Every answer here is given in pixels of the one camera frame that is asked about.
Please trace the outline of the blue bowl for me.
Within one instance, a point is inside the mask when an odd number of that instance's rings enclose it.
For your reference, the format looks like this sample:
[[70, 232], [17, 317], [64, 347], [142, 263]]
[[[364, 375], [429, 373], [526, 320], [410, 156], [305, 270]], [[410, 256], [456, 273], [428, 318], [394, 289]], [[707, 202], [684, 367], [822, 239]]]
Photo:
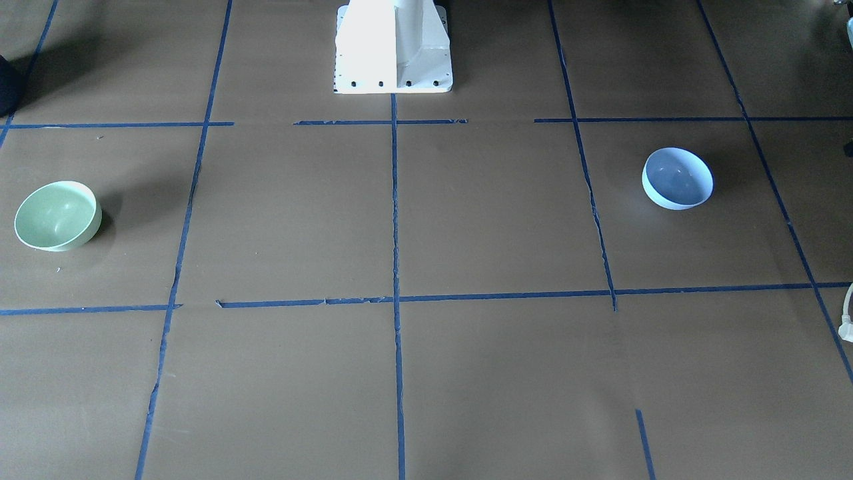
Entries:
[[661, 148], [646, 158], [642, 187], [650, 201], [673, 211], [693, 209], [708, 201], [715, 179], [700, 156], [680, 148]]

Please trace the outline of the green bowl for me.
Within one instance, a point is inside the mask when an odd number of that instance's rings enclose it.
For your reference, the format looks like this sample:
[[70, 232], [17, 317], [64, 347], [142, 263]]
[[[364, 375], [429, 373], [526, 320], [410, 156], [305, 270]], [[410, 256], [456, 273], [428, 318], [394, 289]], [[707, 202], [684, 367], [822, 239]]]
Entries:
[[83, 246], [97, 234], [103, 208], [87, 185], [56, 181], [36, 189], [19, 206], [13, 230], [26, 246], [65, 252]]

